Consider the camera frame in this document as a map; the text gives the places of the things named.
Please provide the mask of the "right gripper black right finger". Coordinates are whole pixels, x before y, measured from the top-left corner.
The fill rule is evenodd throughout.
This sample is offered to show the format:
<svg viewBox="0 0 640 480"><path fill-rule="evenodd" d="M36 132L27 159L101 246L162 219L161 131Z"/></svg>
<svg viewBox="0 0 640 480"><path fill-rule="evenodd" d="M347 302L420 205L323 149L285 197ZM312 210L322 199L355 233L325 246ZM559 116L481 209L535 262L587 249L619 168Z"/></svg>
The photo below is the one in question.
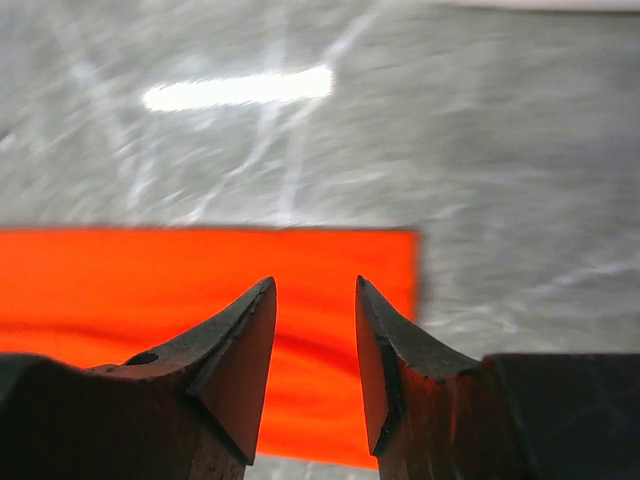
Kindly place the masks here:
<svg viewBox="0 0 640 480"><path fill-rule="evenodd" d="M368 445L383 479L635 479L639 358L500 353L474 360L365 278L356 336Z"/></svg>

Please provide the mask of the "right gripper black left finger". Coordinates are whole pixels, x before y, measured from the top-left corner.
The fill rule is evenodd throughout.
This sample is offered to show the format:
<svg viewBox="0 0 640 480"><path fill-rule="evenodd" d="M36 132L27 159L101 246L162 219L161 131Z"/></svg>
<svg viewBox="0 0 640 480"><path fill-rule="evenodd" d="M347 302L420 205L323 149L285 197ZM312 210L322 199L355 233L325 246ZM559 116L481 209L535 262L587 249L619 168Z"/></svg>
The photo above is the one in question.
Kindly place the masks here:
<svg viewBox="0 0 640 480"><path fill-rule="evenodd" d="M1 358L5 479L240 479L255 460L276 323L264 278L121 365Z"/></svg>

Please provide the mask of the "orange t-shirt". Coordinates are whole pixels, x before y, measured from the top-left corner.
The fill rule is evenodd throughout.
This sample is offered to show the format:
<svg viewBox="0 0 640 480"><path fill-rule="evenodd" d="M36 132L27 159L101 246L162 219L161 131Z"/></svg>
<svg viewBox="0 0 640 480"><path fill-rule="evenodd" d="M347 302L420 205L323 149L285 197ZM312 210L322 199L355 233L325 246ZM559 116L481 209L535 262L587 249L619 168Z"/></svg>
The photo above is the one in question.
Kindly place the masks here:
<svg viewBox="0 0 640 480"><path fill-rule="evenodd" d="M356 280L415 319L420 249L408 229L7 229L1 348L82 367L121 363L270 276L277 326L259 452L372 469Z"/></svg>

